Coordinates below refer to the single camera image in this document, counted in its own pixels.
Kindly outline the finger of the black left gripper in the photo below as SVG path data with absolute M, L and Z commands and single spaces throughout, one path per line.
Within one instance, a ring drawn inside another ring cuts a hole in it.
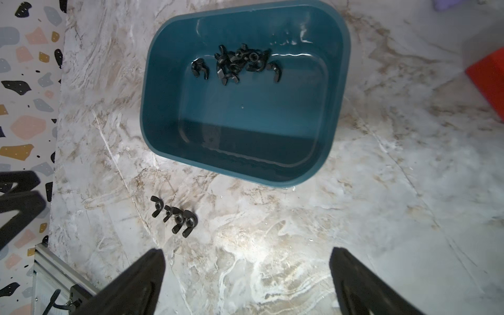
M 45 210 L 47 202 L 38 190 L 34 190 L 40 183 L 34 171 L 1 172 L 1 184 L 13 184 L 1 196 L 1 213 L 17 212 L 1 224 L 1 249 Z

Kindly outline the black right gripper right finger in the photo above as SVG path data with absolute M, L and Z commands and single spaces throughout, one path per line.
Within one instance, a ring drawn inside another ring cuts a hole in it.
M 422 314 L 345 248 L 333 248 L 329 269 L 342 314 Z

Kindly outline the black wing nut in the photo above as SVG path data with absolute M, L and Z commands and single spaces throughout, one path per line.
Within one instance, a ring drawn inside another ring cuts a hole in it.
M 156 218 L 164 210 L 164 201 L 157 196 L 151 196 L 150 200 L 151 202 L 154 202 L 155 211 L 152 213 L 152 216 L 153 218 Z
M 178 234 L 180 229 L 185 223 L 185 218 L 183 215 L 183 211 L 177 207 L 171 207 L 168 205 L 164 206 L 165 217 L 163 218 L 163 222 L 167 223 L 169 219 L 175 220 L 175 226 L 172 228 L 173 234 Z
M 190 236 L 190 234 L 192 233 L 192 231 L 198 225 L 198 217 L 193 212 L 191 212 L 189 210 L 184 210 L 184 212 L 183 212 L 183 218 L 185 220 L 186 228 L 182 232 L 182 236 L 184 238 L 187 238 L 187 237 Z

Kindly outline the teal plastic storage box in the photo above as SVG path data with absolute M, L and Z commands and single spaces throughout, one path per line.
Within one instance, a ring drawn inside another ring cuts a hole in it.
M 221 83 L 220 45 L 270 50 L 282 75 Z M 312 177 L 332 148 L 350 59 L 343 17 L 281 1 L 170 18 L 147 55 L 140 129 L 159 156 L 266 186 Z

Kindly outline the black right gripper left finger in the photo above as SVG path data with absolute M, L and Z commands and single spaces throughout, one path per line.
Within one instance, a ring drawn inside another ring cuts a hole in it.
M 97 295 L 79 307 L 76 314 L 153 314 L 165 274 L 161 249 L 150 249 Z

